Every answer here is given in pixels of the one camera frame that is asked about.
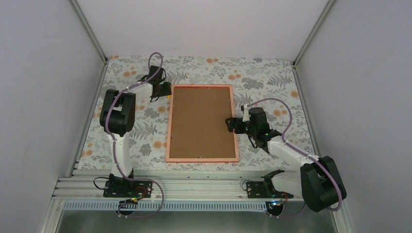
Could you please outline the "aluminium extrusion rail base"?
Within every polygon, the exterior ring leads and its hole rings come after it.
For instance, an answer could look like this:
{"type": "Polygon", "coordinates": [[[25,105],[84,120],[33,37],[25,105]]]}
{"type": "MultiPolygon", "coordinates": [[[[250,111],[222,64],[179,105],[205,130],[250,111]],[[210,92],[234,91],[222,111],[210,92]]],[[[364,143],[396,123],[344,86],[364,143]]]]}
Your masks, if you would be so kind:
{"type": "MultiPolygon", "coordinates": [[[[52,194],[53,199],[102,200],[103,186],[109,170],[74,169],[70,177],[59,178],[52,194]]],[[[150,178],[162,187],[152,192],[152,200],[244,201],[244,180],[260,181],[267,171],[184,171],[184,170],[135,170],[135,177],[150,178]]]]}

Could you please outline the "aluminium corner post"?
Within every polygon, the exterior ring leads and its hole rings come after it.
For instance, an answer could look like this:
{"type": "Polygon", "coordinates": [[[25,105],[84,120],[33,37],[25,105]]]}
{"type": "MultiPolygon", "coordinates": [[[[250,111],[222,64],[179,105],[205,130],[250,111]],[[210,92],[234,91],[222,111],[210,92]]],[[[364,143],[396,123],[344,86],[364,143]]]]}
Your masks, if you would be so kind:
{"type": "Polygon", "coordinates": [[[97,52],[97,54],[99,55],[100,59],[102,60],[102,62],[104,64],[107,63],[107,56],[105,55],[89,21],[86,18],[86,15],[84,14],[79,2],[77,0],[69,0],[69,2],[71,3],[75,14],[77,15],[77,17],[79,18],[82,27],[84,28],[88,38],[90,39],[95,51],[97,52]]]}
{"type": "Polygon", "coordinates": [[[299,50],[299,53],[297,54],[295,60],[292,63],[294,69],[297,69],[297,67],[298,67],[299,63],[301,62],[305,52],[309,48],[312,40],[316,36],[317,32],[319,31],[320,27],[322,26],[324,20],[328,16],[328,14],[329,14],[330,10],[332,9],[333,5],[335,4],[335,2],[336,2],[336,0],[328,0],[326,2],[323,10],[321,11],[319,17],[317,18],[317,20],[316,20],[314,26],[312,27],[309,35],[307,36],[303,46],[299,50]]]}

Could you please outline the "left aluminium corner post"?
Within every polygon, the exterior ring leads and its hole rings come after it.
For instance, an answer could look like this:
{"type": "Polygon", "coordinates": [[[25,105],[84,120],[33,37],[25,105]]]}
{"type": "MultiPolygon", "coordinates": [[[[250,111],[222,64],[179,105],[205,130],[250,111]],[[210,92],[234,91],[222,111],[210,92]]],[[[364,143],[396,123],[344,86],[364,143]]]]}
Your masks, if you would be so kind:
{"type": "Polygon", "coordinates": [[[75,14],[77,15],[77,17],[79,18],[82,27],[84,28],[88,38],[90,39],[95,51],[97,52],[97,54],[99,55],[100,59],[102,60],[102,62],[104,64],[107,63],[107,56],[105,55],[89,21],[86,18],[86,15],[84,14],[79,2],[77,0],[69,0],[69,2],[71,3],[75,14]]]}

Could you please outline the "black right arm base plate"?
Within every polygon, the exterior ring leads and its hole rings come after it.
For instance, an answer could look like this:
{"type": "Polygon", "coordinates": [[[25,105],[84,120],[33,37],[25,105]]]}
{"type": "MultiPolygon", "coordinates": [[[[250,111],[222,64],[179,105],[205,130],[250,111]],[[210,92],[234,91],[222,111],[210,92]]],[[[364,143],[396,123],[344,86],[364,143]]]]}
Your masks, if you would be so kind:
{"type": "Polygon", "coordinates": [[[276,191],[264,182],[246,181],[245,190],[249,199],[286,199],[294,198],[292,194],[276,191]]]}

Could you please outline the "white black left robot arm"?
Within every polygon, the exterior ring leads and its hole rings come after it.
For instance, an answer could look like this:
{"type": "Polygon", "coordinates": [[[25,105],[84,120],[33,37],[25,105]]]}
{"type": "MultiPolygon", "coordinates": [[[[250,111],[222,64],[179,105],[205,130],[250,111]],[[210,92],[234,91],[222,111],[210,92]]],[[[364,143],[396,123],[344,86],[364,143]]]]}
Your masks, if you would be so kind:
{"type": "Polygon", "coordinates": [[[172,94],[166,71],[149,66],[149,74],[123,90],[108,89],[105,93],[100,125],[111,142],[112,168],[104,191],[111,190],[127,197],[134,193],[134,171],[130,158],[129,137],[135,124],[137,100],[157,101],[172,94]]]}

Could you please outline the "right aluminium corner post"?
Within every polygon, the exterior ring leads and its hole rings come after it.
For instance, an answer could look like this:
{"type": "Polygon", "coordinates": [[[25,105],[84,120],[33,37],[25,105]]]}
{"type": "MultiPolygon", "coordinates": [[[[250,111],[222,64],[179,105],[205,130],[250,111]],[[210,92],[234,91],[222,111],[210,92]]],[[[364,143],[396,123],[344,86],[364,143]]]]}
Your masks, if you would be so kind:
{"type": "Polygon", "coordinates": [[[297,67],[298,67],[299,63],[301,62],[305,52],[309,48],[312,40],[316,36],[317,32],[319,31],[320,27],[322,26],[324,20],[328,16],[328,14],[329,14],[330,10],[332,9],[333,5],[335,4],[335,2],[336,2],[336,0],[328,0],[326,2],[323,10],[321,11],[319,17],[317,18],[317,20],[316,20],[314,26],[312,27],[309,35],[307,36],[303,46],[299,50],[299,53],[297,54],[295,60],[292,63],[294,69],[297,69],[297,67]]]}

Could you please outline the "red wooden picture frame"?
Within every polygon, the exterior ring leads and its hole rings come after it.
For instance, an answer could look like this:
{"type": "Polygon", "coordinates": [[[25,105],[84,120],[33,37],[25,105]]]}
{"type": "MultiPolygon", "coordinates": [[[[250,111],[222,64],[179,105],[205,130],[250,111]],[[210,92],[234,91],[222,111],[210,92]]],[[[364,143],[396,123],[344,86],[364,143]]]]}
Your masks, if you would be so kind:
{"type": "Polygon", "coordinates": [[[167,130],[167,163],[237,163],[237,136],[225,120],[235,115],[226,84],[174,84],[167,130]]]}

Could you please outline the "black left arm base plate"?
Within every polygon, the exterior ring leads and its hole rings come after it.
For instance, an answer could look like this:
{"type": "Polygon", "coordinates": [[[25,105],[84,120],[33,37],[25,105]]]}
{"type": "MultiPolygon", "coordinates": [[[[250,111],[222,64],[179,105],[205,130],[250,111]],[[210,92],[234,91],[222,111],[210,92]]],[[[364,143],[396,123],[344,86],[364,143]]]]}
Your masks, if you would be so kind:
{"type": "Polygon", "coordinates": [[[103,191],[105,198],[150,198],[153,188],[151,181],[107,181],[103,191]]]}

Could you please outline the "floral patterned table mat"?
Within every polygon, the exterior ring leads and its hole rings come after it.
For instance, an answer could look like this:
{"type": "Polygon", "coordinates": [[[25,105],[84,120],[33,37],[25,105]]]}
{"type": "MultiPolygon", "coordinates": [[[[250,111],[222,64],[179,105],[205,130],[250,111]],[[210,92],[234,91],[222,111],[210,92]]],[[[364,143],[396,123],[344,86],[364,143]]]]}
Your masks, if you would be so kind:
{"type": "Polygon", "coordinates": [[[111,169],[112,140],[100,125],[105,93],[135,84],[157,65],[165,69],[172,96],[136,99],[129,139],[134,170],[289,170],[277,156],[254,148],[247,135],[228,131],[226,119],[242,117],[240,108],[250,103],[289,143],[314,152],[289,60],[116,55],[108,62],[79,169],[111,169]]]}

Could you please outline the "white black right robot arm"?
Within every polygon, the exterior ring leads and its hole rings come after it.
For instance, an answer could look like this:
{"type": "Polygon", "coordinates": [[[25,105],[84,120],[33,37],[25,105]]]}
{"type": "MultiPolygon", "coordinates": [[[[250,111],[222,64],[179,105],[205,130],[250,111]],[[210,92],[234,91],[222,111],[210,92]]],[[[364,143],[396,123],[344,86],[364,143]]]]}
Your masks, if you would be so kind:
{"type": "Polygon", "coordinates": [[[314,212],[337,211],[347,193],[334,160],[303,152],[289,143],[283,133],[272,129],[261,107],[247,107],[243,117],[225,120],[228,131],[247,135],[255,149],[262,149],[286,162],[293,171],[278,169],[261,182],[247,182],[249,198],[298,197],[314,212]]]}

